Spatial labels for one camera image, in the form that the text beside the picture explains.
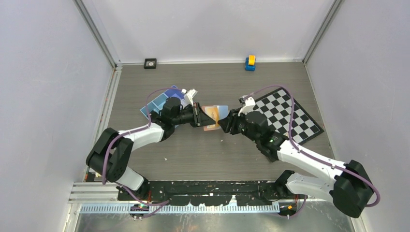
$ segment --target white wall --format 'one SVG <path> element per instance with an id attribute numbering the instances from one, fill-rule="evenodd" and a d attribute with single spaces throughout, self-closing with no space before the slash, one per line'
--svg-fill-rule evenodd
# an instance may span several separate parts
<path id="1" fill-rule="evenodd" d="M 369 232 L 410 226 L 409 9 L 345 1 L 307 66 L 335 156 L 361 162 L 381 192 Z"/>
<path id="2" fill-rule="evenodd" d="M 123 63 L 301 60 L 333 0 L 84 0 Z"/>
<path id="3" fill-rule="evenodd" d="M 0 1 L 0 228 L 58 232 L 112 69 L 72 0 Z"/>

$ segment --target gray table surface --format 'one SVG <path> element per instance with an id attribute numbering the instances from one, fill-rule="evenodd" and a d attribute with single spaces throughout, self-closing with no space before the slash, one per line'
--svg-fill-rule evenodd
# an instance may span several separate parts
<path id="1" fill-rule="evenodd" d="M 238 98 L 242 95 L 271 84 L 286 85 L 302 107 L 323 125 L 305 67 L 294 62 L 258 63 L 254 72 L 245 71 L 242 63 L 160 64 L 154 70 L 144 70 L 142 65 L 124 66 L 109 127 L 127 130 L 145 125 L 147 119 L 140 109 L 147 95 L 159 88 L 195 88 L 199 91 L 195 101 L 202 106 L 228 105 L 234 109 L 240 106 Z M 333 157 L 326 133 L 304 146 Z M 203 131 L 189 125 L 176 128 L 164 142 L 134 151 L 129 166 L 150 180 L 275 180 L 286 169 L 307 174 L 288 163 L 270 163 L 243 135 Z"/>

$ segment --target metal frame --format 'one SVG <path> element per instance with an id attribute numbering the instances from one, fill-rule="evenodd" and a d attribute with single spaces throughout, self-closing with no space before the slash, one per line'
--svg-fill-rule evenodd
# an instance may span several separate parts
<path id="1" fill-rule="evenodd" d="M 286 63 L 286 62 L 302 62 L 300 58 L 293 59 L 259 59 L 258 63 Z M 200 60 L 200 61 L 158 61 L 157 64 L 230 64 L 244 63 L 242 59 L 233 60 Z M 144 63 L 123 63 L 122 65 L 143 65 Z"/>
<path id="2" fill-rule="evenodd" d="M 122 64 L 118 63 L 106 92 L 106 101 L 102 108 L 100 123 L 95 133 L 94 142 L 97 141 L 101 132 L 108 126 L 119 79 L 121 77 L 121 71 Z M 84 177 L 89 171 L 93 170 L 89 170 L 89 167 L 87 167 Z M 107 183 L 105 186 L 102 186 L 101 183 L 74 183 L 72 194 L 67 203 L 68 214 L 64 222 L 63 232 L 75 231 L 82 203 L 106 203 L 116 201 L 118 194 L 118 190 L 115 188 L 116 185 L 117 184 L 112 183 Z"/>
<path id="3" fill-rule="evenodd" d="M 102 52 L 104 53 L 105 57 L 107 58 L 108 62 L 111 64 L 113 68 L 117 66 L 117 63 L 115 62 L 113 56 L 111 55 L 107 45 L 104 42 L 103 37 L 101 36 L 100 32 L 97 29 L 97 26 L 95 25 L 94 21 L 92 20 L 86 6 L 84 5 L 82 0 L 73 0 L 75 5 L 78 8 L 78 11 L 80 12 L 81 16 L 84 18 L 84 21 L 86 22 L 88 28 L 90 29 L 92 35 L 94 36 L 95 40 L 97 41 L 97 44 L 100 46 Z"/>
<path id="4" fill-rule="evenodd" d="M 136 205 L 130 202 L 116 203 L 83 203 L 78 214 L 133 214 L 135 211 L 131 207 Z M 218 214 L 218 213 L 279 213 L 279 202 L 272 202 L 271 205 L 246 205 L 237 206 L 235 202 L 229 202 L 227 205 L 217 206 L 151 206 L 149 210 L 138 212 L 139 214 Z"/>
<path id="5" fill-rule="evenodd" d="M 324 21 L 319 28 L 318 33 L 316 33 L 315 38 L 313 39 L 312 44 L 310 45 L 309 49 L 307 50 L 307 53 L 305 55 L 305 58 L 303 58 L 302 62 L 304 64 L 307 64 L 309 61 L 310 57 L 312 56 L 313 52 L 315 51 L 317 45 L 319 44 L 319 41 L 321 40 L 322 36 L 328 29 L 330 23 L 332 22 L 333 18 L 335 17 L 335 14 L 337 13 L 338 9 L 340 8 L 341 4 L 344 2 L 344 0 L 334 0 L 332 6 L 330 7 L 330 10 L 327 12 L 326 17 L 324 18 Z"/>
<path id="6" fill-rule="evenodd" d="M 65 221 L 65 226 L 63 232 L 74 232 L 79 215 L 81 214 L 83 204 L 93 203 L 95 205 L 104 204 L 106 206 L 118 206 L 122 204 L 135 204 L 137 201 L 118 201 L 118 189 L 116 189 L 117 184 L 107 183 L 102 185 L 100 182 L 76 182 L 73 185 L 71 195 L 68 202 L 68 214 Z M 283 199 L 275 202 L 274 207 L 278 207 L 278 203 L 293 202 L 293 199 Z M 310 197 L 307 199 L 307 202 L 323 202 L 323 199 L 316 199 Z M 110 207 L 106 207 L 102 210 L 111 210 Z M 113 213 L 128 213 L 124 210 L 122 212 L 113 212 Z"/>

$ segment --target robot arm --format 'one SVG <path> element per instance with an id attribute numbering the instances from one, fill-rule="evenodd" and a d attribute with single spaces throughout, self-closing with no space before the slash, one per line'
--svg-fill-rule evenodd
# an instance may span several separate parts
<path id="1" fill-rule="evenodd" d="M 150 143 L 166 140 L 174 133 L 175 126 L 189 123 L 192 127 L 203 127 L 215 124 L 215 121 L 206 115 L 200 105 L 192 100 L 196 94 L 190 90 L 184 96 L 190 104 L 181 107 L 180 100 L 175 97 L 167 99 L 159 114 L 151 112 L 151 124 L 129 131 L 120 137 L 112 147 L 109 154 L 106 179 L 127 186 L 136 195 L 144 195 L 149 191 L 148 180 L 129 168 L 128 160 L 132 151 Z M 288 137 L 279 134 L 271 125 L 268 126 L 267 118 L 260 112 L 252 111 L 255 101 L 252 97 L 240 99 L 243 107 L 231 110 L 229 115 L 218 123 L 225 133 L 242 134 L 252 140 L 257 149 L 271 162 L 280 160 L 291 163 L 306 170 L 315 177 L 303 176 L 293 171 L 286 170 L 271 186 L 278 197 L 287 197 L 291 194 L 304 194 L 332 202 L 341 212 L 350 217 L 359 217 L 367 202 L 373 195 L 373 190 L 356 177 L 334 168 L 346 167 L 366 180 L 370 181 L 363 166 L 352 160 L 349 164 L 321 156 L 300 145 L 295 149 Z M 103 173 L 105 153 L 109 144 L 127 131 L 116 131 L 107 128 L 96 142 L 86 164 L 96 172 Z M 314 158 L 330 163 L 332 166 L 322 164 L 299 152 L 308 152 Z"/>
<path id="2" fill-rule="evenodd" d="M 258 111 L 252 111 L 255 106 L 252 97 L 239 101 L 242 107 L 231 110 L 226 118 L 218 122 L 225 133 L 241 133 L 251 139 L 271 162 L 280 160 L 291 163 L 317 177 L 303 176 L 286 170 L 275 182 L 281 189 L 282 196 L 292 193 L 318 197 L 332 202 L 336 208 L 350 217 L 360 216 L 373 195 L 373 189 L 356 177 L 335 168 L 345 167 L 370 182 L 360 163 L 352 160 L 347 164 L 330 159 L 300 145 L 296 145 L 296 149 L 287 136 L 276 132 L 272 125 L 268 126 L 265 116 Z M 300 153 L 301 151 L 331 166 L 305 156 Z"/>
<path id="3" fill-rule="evenodd" d="M 114 143 L 108 158 L 106 174 L 108 181 L 138 190 L 147 180 L 127 166 L 131 152 L 147 144 L 166 140 L 174 133 L 176 125 L 189 123 L 192 127 L 203 127 L 216 123 L 202 111 L 199 103 L 193 102 L 192 98 L 196 92 L 194 89 L 185 91 L 184 99 L 190 103 L 185 108 L 182 108 L 180 99 L 168 98 L 159 114 L 151 112 L 150 126 L 120 131 L 105 129 L 87 157 L 87 166 L 102 174 L 105 153 L 114 138 L 128 131 L 139 131 L 124 135 Z"/>

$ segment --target black and white checkerboard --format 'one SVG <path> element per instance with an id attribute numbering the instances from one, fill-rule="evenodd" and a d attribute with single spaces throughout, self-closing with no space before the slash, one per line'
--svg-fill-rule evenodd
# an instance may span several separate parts
<path id="1" fill-rule="evenodd" d="M 286 134 L 291 119 L 292 101 L 285 90 L 278 88 L 255 101 L 256 106 L 253 110 L 264 114 L 268 118 L 268 124 L 273 125 L 277 132 Z M 323 129 L 296 100 L 294 102 L 292 137 L 298 144 L 304 144 L 323 133 Z"/>

